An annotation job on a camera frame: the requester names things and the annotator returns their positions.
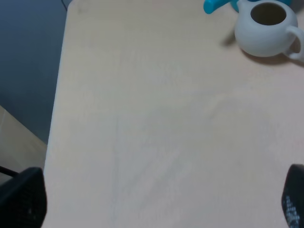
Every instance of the pitcher opening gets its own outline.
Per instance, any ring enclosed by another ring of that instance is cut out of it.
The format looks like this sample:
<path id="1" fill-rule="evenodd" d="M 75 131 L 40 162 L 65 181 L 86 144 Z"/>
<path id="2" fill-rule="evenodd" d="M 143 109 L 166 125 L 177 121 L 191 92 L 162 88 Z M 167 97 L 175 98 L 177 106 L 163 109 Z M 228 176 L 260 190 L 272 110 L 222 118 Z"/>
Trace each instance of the pitcher opening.
<path id="1" fill-rule="evenodd" d="M 261 25 L 277 25 L 286 18 L 285 10 L 275 3 L 262 3 L 251 10 L 251 18 Z"/>

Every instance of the pitcher handle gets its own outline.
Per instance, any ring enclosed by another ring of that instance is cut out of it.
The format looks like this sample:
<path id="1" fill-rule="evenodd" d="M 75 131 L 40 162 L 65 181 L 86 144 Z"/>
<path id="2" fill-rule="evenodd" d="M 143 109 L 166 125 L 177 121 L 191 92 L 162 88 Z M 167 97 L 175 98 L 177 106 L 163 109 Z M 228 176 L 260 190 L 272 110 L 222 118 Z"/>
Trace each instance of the pitcher handle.
<path id="1" fill-rule="evenodd" d="M 286 31 L 288 33 L 291 33 L 293 35 L 295 35 L 296 37 L 298 37 L 299 41 L 300 41 L 300 52 L 299 53 L 294 53 L 292 50 L 287 50 L 286 52 L 284 52 L 284 54 L 289 57 L 290 59 L 302 59 L 304 58 L 304 31 L 298 27 L 295 26 L 288 26 Z"/>

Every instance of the black cable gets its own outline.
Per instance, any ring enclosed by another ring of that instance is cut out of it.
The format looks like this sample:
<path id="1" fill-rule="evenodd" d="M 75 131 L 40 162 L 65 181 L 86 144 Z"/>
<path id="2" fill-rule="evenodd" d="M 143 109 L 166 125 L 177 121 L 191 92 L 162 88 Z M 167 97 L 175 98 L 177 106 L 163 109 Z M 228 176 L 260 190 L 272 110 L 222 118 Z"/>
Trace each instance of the black cable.
<path id="1" fill-rule="evenodd" d="M 65 3 L 63 2 L 63 0 L 61 0 L 61 3 L 63 5 L 63 7 L 65 8 L 65 10 L 67 11 L 67 6 L 65 5 Z"/>
<path id="2" fill-rule="evenodd" d="M 11 177 L 14 177 L 14 176 L 17 176 L 18 173 L 13 171 L 13 170 L 9 170 L 7 168 L 4 168 L 2 166 L 0 166 L 0 172 L 5 174 L 5 175 L 8 175 L 8 176 L 11 176 Z"/>

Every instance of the table surface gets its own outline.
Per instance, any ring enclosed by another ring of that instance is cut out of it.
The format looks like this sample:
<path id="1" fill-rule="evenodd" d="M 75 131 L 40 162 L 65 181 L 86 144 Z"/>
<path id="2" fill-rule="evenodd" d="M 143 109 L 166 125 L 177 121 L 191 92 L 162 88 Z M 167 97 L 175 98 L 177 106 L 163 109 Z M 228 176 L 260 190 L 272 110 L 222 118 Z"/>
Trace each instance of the table surface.
<path id="1" fill-rule="evenodd" d="M 238 14 L 202 5 L 71 3 L 44 227 L 287 227 L 286 173 L 304 163 L 304 65 L 244 54 Z"/>

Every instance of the wooden floor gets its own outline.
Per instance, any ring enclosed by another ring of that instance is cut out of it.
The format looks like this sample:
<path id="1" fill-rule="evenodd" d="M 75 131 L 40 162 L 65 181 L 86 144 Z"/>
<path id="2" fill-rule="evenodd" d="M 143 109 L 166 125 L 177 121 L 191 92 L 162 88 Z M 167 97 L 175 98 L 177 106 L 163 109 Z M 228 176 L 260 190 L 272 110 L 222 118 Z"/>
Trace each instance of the wooden floor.
<path id="1" fill-rule="evenodd" d="M 0 106 L 0 166 L 20 172 L 44 168 L 47 145 Z M 0 173 L 0 184 L 9 177 Z"/>

